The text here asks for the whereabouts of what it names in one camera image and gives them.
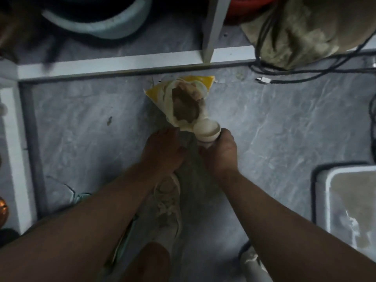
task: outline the copper shiny object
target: copper shiny object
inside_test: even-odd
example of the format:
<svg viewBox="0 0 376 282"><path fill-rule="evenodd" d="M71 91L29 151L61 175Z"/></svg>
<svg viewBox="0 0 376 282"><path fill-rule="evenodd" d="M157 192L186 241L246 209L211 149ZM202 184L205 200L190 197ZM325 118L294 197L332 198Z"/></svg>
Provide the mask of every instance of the copper shiny object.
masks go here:
<svg viewBox="0 0 376 282"><path fill-rule="evenodd" d="M0 228L5 224L8 216L8 206L6 205L5 200L0 197Z"/></svg>

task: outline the person's left arm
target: person's left arm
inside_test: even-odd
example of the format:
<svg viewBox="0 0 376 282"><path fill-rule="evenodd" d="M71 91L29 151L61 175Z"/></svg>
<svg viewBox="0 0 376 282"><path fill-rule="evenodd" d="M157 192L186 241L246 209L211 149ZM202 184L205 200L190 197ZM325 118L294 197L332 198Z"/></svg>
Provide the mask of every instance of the person's left arm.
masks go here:
<svg viewBox="0 0 376 282"><path fill-rule="evenodd" d="M139 163L74 208L0 249L1 281L93 280L142 200L180 166L184 155L177 129L152 134Z"/></svg>

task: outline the white cup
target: white cup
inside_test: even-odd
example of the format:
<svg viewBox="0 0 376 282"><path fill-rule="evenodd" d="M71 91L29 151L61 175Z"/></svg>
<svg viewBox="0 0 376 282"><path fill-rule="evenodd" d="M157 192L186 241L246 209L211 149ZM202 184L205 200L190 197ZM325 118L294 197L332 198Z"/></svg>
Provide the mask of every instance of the white cup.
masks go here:
<svg viewBox="0 0 376 282"><path fill-rule="evenodd" d="M221 126L211 119L202 119L193 126L193 133L197 139L197 145L209 148L221 133Z"/></svg>

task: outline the person's left hand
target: person's left hand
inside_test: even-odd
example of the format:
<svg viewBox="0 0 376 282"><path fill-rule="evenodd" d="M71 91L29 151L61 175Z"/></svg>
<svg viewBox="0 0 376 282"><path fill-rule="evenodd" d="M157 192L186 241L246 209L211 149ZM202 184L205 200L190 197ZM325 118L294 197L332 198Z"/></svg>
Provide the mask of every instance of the person's left hand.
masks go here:
<svg viewBox="0 0 376 282"><path fill-rule="evenodd" d="M179 143L178 132L178 128L159 130L145 144L141 164L155 172L159 179L172 174L184 160L186 148Z"/></svg>

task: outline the bare skin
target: bare skin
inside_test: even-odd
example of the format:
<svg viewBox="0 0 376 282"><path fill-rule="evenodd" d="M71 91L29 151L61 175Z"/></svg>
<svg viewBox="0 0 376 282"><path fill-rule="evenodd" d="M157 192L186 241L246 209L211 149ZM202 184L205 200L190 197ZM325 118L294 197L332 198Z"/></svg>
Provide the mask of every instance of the bare skin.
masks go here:
<svg viewBox="0 0 376 282"><path fill-rule="evenodd" d="M237 146L227 129L201 154L273 281L375 281L376 263L239 173Z"/></svg>
<svg viewBox="0 0 376 282"><path fill-rule="evenodd" d="M94 281L142 200L180 166L185 152L176 129L153 134L139 163L91 198L2 248L2 281ZM371 281L376 276L375 263L242 176L228 130L201 154L275 282ZM122 281L167 282L169 274L167 250L152 242Z"/></svg>

